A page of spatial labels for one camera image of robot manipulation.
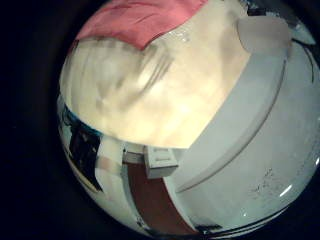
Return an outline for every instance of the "brown floor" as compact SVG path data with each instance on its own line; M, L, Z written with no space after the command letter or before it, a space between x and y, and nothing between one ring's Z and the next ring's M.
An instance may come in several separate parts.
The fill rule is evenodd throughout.
M127 165L133 200L150 228L163 234L197 234L178 213L163 179L148 179L144 164Z

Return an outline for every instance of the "pink shirt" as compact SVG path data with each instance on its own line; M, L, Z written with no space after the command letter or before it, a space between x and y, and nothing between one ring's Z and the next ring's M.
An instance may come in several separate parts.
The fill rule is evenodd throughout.
M76 37L113 37L143 50L152 40L190 19L208 0L113 0Z

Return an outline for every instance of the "red fabric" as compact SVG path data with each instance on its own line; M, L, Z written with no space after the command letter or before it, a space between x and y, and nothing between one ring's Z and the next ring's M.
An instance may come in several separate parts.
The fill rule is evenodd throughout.
M113 0L84 25L76 40L113 37L143 50L190 19L208 0Z

